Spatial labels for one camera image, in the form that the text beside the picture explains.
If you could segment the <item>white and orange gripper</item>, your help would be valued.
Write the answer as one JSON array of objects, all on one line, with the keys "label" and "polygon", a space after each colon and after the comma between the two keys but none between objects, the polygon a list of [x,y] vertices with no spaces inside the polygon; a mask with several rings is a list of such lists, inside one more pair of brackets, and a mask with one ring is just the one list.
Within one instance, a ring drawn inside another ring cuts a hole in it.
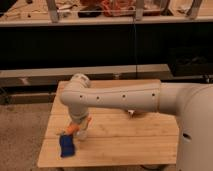
[{"label": "white and orange gripper", "polygon": [[65,129],[66,135],[73,135],[78,131],[86,130],[92,118],[90,116],[86,116],[80,123],[75,123],[71,121],[70,124]]}]

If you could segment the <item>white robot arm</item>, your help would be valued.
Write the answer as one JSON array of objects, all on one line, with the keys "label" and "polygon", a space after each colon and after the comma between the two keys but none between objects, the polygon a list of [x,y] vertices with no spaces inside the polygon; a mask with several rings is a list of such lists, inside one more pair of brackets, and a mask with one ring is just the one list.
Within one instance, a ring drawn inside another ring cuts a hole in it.
[{"label": "white robot arm", "polygon": [[75,74],[60,100],[76,124],[90,107],[173,115],[179,128],[176,171],[213,171],[213,84],[157,81],[93,88],[86,75]]}]

